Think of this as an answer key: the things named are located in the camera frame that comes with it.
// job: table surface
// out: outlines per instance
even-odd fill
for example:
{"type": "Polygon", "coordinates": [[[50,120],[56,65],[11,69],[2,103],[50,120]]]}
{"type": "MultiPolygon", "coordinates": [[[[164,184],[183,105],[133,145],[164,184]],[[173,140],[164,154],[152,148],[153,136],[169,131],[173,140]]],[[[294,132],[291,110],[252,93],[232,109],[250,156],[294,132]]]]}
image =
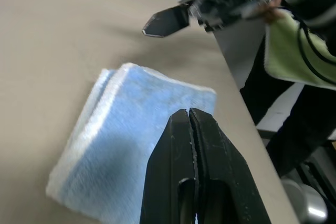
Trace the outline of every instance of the table surface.
{"type": "Polygon", "coordinates": [[[214,88],[215,119],[245,157],[273,223],[297,223],[214,37],[141,28],[175,0],[0,0],[0,222],[97,223],[45,196],[102,68],[133,62],[214,88]]]}

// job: blue towel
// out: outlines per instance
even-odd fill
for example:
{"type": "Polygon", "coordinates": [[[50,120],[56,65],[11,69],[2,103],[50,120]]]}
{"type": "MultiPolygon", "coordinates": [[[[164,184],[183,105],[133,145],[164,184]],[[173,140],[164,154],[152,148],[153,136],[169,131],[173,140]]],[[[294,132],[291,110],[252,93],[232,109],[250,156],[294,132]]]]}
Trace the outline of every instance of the blue towel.
{"type": "Polygon", "coordinates": [[[214,90],[128,63],[103,70],[50,174],[47,195],[102,223],[138,223],[148,159],[179,109],[214,113],[214,90]]]}

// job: green cloth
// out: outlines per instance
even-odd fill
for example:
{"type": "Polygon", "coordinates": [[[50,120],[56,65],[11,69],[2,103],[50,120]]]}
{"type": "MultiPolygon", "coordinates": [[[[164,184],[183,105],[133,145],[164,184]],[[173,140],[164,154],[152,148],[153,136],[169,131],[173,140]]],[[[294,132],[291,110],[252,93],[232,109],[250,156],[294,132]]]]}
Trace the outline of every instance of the green cloth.
{"type": "MultiPolygon", "coordinates": [[[[297,42],[299,24],[290,14],[284,13],[280,19],[267,27],[265,47],[265,70],[277,79],[301,82],[311,86],[336,89],[336,86],[322,81],[315,76],[302,59],[297,42]]],[[[326,58],[336,62],[336,57],[329,54],[325,42],[314,34],[310,34],[315,47],[326,58]]],[[[336,82],[336,66],[319,59],[310,48],[306,36],[301,31],[303,48],[313,67],[325,77],[336,82]]]]}

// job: person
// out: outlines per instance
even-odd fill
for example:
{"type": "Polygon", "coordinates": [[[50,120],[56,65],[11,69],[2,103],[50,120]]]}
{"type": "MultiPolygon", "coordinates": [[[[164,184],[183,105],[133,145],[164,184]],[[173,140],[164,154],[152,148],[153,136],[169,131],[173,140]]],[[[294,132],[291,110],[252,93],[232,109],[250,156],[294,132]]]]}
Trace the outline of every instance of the person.
{"type": "MultiPolygon", "coordinates": [[[[263,17],[271,24],[283,17],[274,8],[281,0],[263,6],[263,17]]],[[[264,69],[265,38],[257,52],[252,70],[240,93],[257,125],[275,100],[294,83],[269,76],[264,69]]],[[[279,176],[297,167],[327,141],[336,128],[336,92],[305,85],[282,127],[266,146],[279,176]]]]}

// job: folded towel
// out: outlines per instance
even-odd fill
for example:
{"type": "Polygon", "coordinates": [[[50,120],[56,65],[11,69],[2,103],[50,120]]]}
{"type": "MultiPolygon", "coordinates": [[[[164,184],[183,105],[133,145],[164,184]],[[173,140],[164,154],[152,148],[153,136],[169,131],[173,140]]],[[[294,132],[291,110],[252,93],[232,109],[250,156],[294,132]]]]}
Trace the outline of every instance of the folded towel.
{"type": "Polygon", "coordinates": [[[103,70],[50,174],[47,195],[103,223],[138,223],[148,159],[171,114],[213,114],[214,90],[128,63],[103,70]]]}
{"type": "MultiPolygon", "coordinates": [[[[274,22],[266,29],[265,70],[277,79],[301,82],[311,86],[336,89],[317,77],[305,64],[299,51],[297,31],[299,24],[284,12],[285,18],[274,22]]],[[[315,34],[310,34],[315,47],[328,59],[336,62],[325,45],[315,34]]],[[[327,78],[336,81],[336,67],[319,59],[310,48],[306,36],[301,31],[303,48],[310,63],[327,78]]]]}

